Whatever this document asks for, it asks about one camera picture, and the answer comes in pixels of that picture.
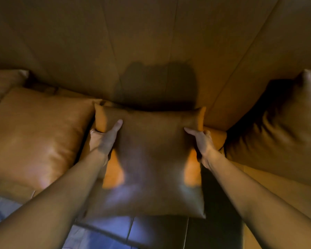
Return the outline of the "person's left hand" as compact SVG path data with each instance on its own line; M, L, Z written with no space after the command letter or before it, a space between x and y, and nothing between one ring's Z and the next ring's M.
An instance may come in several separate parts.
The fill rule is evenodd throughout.
M116 139L107 139L105 133L101 133L96 129L90 131L90 151L98 150L104 155L109 155L110 151L113 148Z

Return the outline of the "person's right hand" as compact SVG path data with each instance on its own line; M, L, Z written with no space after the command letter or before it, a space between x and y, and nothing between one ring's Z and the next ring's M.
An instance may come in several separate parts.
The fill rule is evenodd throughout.
M202 138L195 139L199 152L202 155L202 164L205 168L214 172L214 167L219 164L219 160L223 155L216 149L211 132L209 130L202 131Z

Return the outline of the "small brown leather cushion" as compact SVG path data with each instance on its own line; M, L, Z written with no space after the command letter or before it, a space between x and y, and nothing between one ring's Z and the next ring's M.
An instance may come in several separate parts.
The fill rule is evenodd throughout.
M86 202L83 222L117 216L178 215L205 218L195 137L206 108L145 112L95 105L95 129L105 133L119 120L108 162Z

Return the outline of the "person's right forearm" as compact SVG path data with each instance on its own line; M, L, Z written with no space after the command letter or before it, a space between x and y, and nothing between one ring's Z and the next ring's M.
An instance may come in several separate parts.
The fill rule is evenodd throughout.
M251 178L217 150L201 151L209 169L263 249L311 249L311 219Z

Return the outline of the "person's left forearm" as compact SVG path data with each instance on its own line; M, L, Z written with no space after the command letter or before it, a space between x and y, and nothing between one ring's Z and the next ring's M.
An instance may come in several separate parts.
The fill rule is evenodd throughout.
M108 160L94 149L67 173L0 222L0 249L61 249Z

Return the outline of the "large brown leather cushion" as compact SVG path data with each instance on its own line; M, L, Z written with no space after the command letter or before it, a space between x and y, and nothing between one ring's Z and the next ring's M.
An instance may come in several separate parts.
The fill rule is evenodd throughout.
M28 77L28 70L0 70L0 102L11 88L16 86L23 86Z
M271 80L227 133L229 160L311 186L311 70Z
M25 203L65 174L100 102L11 89L0 102L0 196Z

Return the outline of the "brown leather sofa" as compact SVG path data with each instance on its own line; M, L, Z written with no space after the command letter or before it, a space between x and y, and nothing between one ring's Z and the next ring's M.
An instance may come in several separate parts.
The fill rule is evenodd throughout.
M16 87L49 95L206 107L224 151L271 80L311 70L311 0L0 0L0 70L12 69L29 71ZM310 185L235 165L311 218Z

